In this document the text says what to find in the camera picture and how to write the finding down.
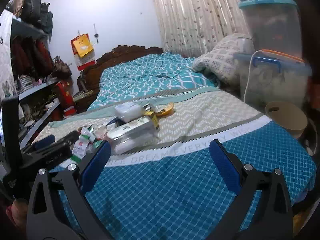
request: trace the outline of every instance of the blue handle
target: blue handle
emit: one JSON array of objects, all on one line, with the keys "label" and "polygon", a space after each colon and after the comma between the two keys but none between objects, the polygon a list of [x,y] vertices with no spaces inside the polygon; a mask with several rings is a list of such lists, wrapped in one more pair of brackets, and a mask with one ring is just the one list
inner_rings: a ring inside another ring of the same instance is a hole
[{"label": "blue handle", "polygon": [[255,64],[256,61],[276,64],[276,65],[278,65],[279,73],[281,73],[281,63],[280,63],[279,60],[272,59],[272,58],[265,58],[265,57],[254,57],[253,60],[252,60],[252,64],[253,64],[254,67],[257,67],[256,64]]}]

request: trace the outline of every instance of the stack of storage bins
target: stack of storage bins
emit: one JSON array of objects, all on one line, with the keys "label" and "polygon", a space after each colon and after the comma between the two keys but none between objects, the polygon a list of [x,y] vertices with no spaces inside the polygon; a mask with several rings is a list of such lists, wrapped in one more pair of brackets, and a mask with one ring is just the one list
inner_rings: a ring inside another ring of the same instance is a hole
[{"label": "stack of storage bins", "polygon": [[[311,68],[302,58],[300,21],[293,0],[241,0],[255,51],[245,102],[264,110],[270,101],[289,101],[298,107],[307,90]],[[241,96],[247,86],[252,55],[237,54]]]}]

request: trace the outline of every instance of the white text banner on blanket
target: white text banner on blanket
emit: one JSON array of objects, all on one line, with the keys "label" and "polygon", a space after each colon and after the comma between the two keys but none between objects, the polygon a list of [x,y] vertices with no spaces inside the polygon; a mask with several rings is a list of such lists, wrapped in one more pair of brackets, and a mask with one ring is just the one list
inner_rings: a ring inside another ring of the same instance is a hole
[{"label": "white text banner on blanket", "polygon": [[194,139],[188,142],[177,142],[169,147],[164,147],[164,148],[154,149],[154,150],[153,149],[145,150],[145,151],[137,152],[128,156],[113,155],[110,157],[105,167],[135,165],[139,163],[159,161],[164,157],[175,157],[175,156],[180,156],[184,154],[189,154],[191,152],[208,148],[210,143],[214,139],[218,139],[221,143],[225,141],[229,141],[241,135],[245,135],[249,132],[255,131],[265,126],[271,121],[272,120],[269,117],[263,115],[262,117],[256,120],[239,125],[229,130],[208,135],[202,138]]}]

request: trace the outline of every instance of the blue checkered fabric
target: blue checkered fabric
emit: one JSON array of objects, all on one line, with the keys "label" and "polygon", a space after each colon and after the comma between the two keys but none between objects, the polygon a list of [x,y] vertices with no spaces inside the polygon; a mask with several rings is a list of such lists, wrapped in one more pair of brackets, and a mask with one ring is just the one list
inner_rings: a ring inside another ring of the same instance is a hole
[{"label": "blue checkered fabric", "polygon": [[[223,146],[257,170],[280,168],[292,202],[306,187],[313,187],[315,164],[299,143],[274,122]],[[257,192],[242,229],[248,227],[259,196]],[[205,239],[234,197],[208,148],[157,162],[105,168],[93,190],[86,194],[115,239],[141,240]],[[65,210],[71,224],[79,229],[66,203]]]}]

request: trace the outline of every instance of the teal lid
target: teal lid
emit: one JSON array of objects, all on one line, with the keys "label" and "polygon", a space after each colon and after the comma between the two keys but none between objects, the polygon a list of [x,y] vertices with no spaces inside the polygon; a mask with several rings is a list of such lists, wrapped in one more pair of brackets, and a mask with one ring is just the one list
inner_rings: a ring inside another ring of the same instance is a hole
[{"label": "teal lid", "polygon": [[297,6],[294,0],[247,0],[239,3],[239,8],[243,9],[246,6],[257,5],[257,4],[268,4],[268,3],[286,3]]}]

